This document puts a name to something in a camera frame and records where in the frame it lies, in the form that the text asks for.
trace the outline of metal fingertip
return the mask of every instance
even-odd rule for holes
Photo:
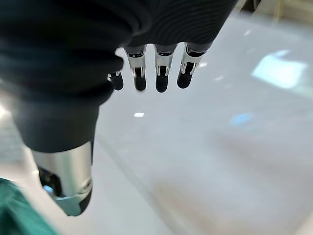
[[[124,82],[122,74],[120,72],[110,73],[110,79],[113,83],[113,87],[115,90],[119,91],[123,88]]]
[[[191,77],[192,77],[192,75],[189,75],[186,73],[183,74],[183,73],[179,72],[179,75],[177,78],[177,85],[182,89],[187,88],[190,85]]]
[[[135,80],[134,80],[134,83],[135,83],[135,87],[138,91],[143,91],[146,89],[146,77],[137,77]]]
[[[156,90],[160,93],[163,93],[167,89],[168,76],[160,75],[156,76]]]

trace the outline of green fabric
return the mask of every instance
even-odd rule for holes
[[[0,178],[0,235],[57,235],[19,188]]]

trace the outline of white floor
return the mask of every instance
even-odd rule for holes
[[[146,91],[125,64],[124,88],[100,109],[93,196],[80,217],[51,202],[23,148],[0,172],[64,235],[301,234],[313,209],[313,40],[285,31],[229,19],[186,90],[176,85],[182,45],[163,94],[151,46]]]

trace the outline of black glove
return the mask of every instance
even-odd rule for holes
[[[2,0],[0,94],[24,143],[60,152],[93,140],[122,68],[119,47],[213,42],[237,0]]]

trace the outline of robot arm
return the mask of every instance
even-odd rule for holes
[[[185,42],[178,86],[186,88],[236,2],[2,3],[1,102],[32,149],[43,188],[66,214],[81,214],[91,197],[92,143],[99,106],[113,89],[123,87],[123,61],[115,50],[125,49],[135,87],[142,91],[146,87],[145,45],[154,44],[156,89],[164,92],[175,47]]]

